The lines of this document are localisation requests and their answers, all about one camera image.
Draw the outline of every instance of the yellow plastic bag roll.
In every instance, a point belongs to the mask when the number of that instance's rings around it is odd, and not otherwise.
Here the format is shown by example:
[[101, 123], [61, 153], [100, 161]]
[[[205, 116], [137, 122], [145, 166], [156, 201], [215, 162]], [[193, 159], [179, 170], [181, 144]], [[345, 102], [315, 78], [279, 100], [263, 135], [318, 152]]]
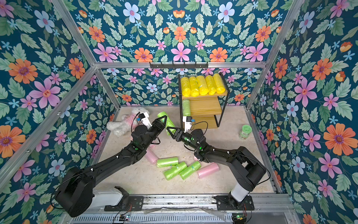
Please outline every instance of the yellow plastic bag roll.
[[211, 75], [205, 77], [206, 84], [208, 85], [209, 95], [214, 95], [216, 93], [216, 85], [214, 79]]
[[183, 77], [180, 80], [182, 84], [182, 95], [188, 97], [190, 95], [190, 83], [188, 77]]
[[200, 95], [204, 96], [208, 94], [209, 89], [208, 86], [206, 85], [204, 76], [197, 76], [197, 81], [198, 81]]
[[198, 81], [196, 79], [195, 76], [192, 76], [189, 78], [189, 83], [190, 83], [190, 95], [192, 97], [197, 97], [199, 96], [199, 86], [198, 86]]
[[225, 86], [219, 73], [215, 73], [213, 78], [216, 85], [216, 92], [218, 94], [222, 94], [223, 92], [225, 92]]

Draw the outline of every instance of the plush toy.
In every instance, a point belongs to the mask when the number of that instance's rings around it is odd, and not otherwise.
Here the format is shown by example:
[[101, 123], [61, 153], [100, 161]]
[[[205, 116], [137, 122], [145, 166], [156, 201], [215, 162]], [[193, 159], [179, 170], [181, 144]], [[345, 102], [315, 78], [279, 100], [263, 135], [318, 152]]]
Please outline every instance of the plush toy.
[[130, 131], [131, 128], [132, 130], [134, 130], [138, 125], [139, 125], [139, 121], [137, 121], [137, 119], [135, 119], [136, 115], [138, 113], [144, 113], [144, 112], [148, 112], [148, 110], [144, 109], [144, 108], [133, 108], [132, 110], [132, 114], [130, 115], [123, 115], [122, 116], [122, 121], [120, 122], [108, 122], [107, 123], [107, 129], [110, 131], [113, 131], [113, 133], [116, 136], [122, 136], [124, 135], [126, 132]]

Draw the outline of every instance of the marble floor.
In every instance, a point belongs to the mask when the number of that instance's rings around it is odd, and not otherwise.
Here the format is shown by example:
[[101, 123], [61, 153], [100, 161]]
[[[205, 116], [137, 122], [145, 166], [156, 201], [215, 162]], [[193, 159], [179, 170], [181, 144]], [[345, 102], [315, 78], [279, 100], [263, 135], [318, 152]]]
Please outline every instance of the marble floor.
[[[159, 112], [168, 113], [173, 123], [180, 127], [180, 113], [178, 106], [147, 106], [149, 120], [157, 118]], [[131, 114], [133, 108], [122, 107], [117, 121], [121, 121], [122, 115]], [[257, 144], [251, 134], [246, 140], [239, 139], [238, 135], [241, 127], [248, 124], [245, 110], [241, 106], [228, 106], [225, 109], [221, 125], [217, 129], [208, 129], [205, 137], [207, 143], [222, 149], [237, 149], [239, 146], [246, 147], [260, 162], [262, 158]], [[110, 134], [104, 147], [99, 161], [105, 160], [115, 155], [130, 142], [130, 132], [122, 137]], [[190, 165], [194, 162], [193, 152], [185, 149], [182, 142], [176, 142], [163, 131], [159, 135], [161, 144], [156, 145], [152, 150], [158, 158], [179, 157], [179, 162], [186, 162]], [[202, 168], [208, 163], [200, 162]], [[236, 185], [234, 175], [228, 166], [219, 164], [220, 171], [199, 179], [197, 173], [183, 181], [180, 176], [176, 176], [170, 181], [164, 178], [163, 172], [168, 167], [157, 168], [151, 165], [145, 157], [139, 162], [125, 167], [112, 174], [96, 186], [96, 189], [112, 188], [121, 186], [129, 194], [227, 194]], [[253, 190], [254, 193], [274, 192], [270, 181], [266, 181]]]

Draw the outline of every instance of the plastic bag roll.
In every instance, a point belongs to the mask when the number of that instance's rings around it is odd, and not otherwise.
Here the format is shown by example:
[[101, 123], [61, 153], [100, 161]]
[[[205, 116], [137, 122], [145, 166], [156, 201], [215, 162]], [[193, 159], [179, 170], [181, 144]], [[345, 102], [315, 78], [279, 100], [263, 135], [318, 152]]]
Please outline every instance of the plastic bag roll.
[[219, 166], [216, 163], [212, 163], [212, 164], [198, 170], [199, 179], [207, 177], [210, 174], [213, 174], [219, 170], [220, 170]]
[[200, 163], [198, 161], [195, 161], [193, 164], [181, 171], [179, 175], [183, 180], [185, 180], [186, 178], [190, 177], [195, 171], [197, 171], [200, 167]]
[[214, 95], [216, 93], [216, 85], [214, 79], [211, 75], [205, 77], [206, 84], [208, 85], [209, 95]]
[[183, 171], [185, 168], [187, 168], [187, 165], [185, 162], [181, 162], [176, 166], [173, 166], [170, 170], [167, 170], [164, 172], [164, 176], [166, 180], [171, 180], [173, 177], [178, 175], [181, 171]]
[[183, 100], [183, 116], [190, 116], [190, 101], [188, 99]]
[[204, 76], [197, 76], [198, 86], [199, 86], [199, 93], [200, 95], [204, 96], [208, 94], [209, 89], [208, 85], [206, 84]]
[[190, 83], [190, 95], [192, 97], [197, 97], [199, 96], [199, 86], [198, 86], [198, 81], [196, 79], [196, 77], [192, 76], [189, 78], [189, 83]]
[[169, 131], [166, 129], [167, 127], [175, 127], [175, 125], [173, 124], [173, 122], [171, 121], [171, 119], [169, 118], [169, 115], [166, 113], [166, 112], [160, 112], [157, 116], [160, 118], [160, 117], [162, 117], [162, 116], [164, 116], [164, 115], [166, 115], [167, 116], [167, 118], [166, 118], [166, 124], [165, 124], [165, 130], [166, 130], [166, 133], [168, 134], [168, 135], [170, 135], [169, 134]]
[[214, 82], [216, 85], [216, 92], [218, 94], [222, 94], [223, 92], [225, 92], [225, 86], [224, 86], [223, 80], [221, 79], [221, 76], [219, 75], [219, 73], [215, 73], [213, 78], [214, 78]]
[[190, 95], [190, 83], [188, 77], [181, 78], [180, 83], [182, 85], [182, 95], [188, 97]]
[[158, 159], [157, 167], [175, 166], [175, 165], [178, 165], [178, 163], [179, 163], [178, 157]]
[[154, 165], [158, 160], [158, 157], [149, 148], [147, 148], [147, 153], [144, 156], [152, 165]]

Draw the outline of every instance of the pink garbage bag roll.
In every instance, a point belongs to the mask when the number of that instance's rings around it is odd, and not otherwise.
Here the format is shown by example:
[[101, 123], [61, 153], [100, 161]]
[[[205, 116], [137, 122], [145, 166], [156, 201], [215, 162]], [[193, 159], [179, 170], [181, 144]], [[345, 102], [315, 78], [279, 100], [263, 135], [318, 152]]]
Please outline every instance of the pink garbage bag roll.
[[220, 170], [219, 166], [216, 163], [212, 163], [212, 164], [198, 170], [197, 172], [199, 175], [199, 179], [202, 179], [202, 178], [207, 177], [210, 174], [213, 174], [219, 170]]

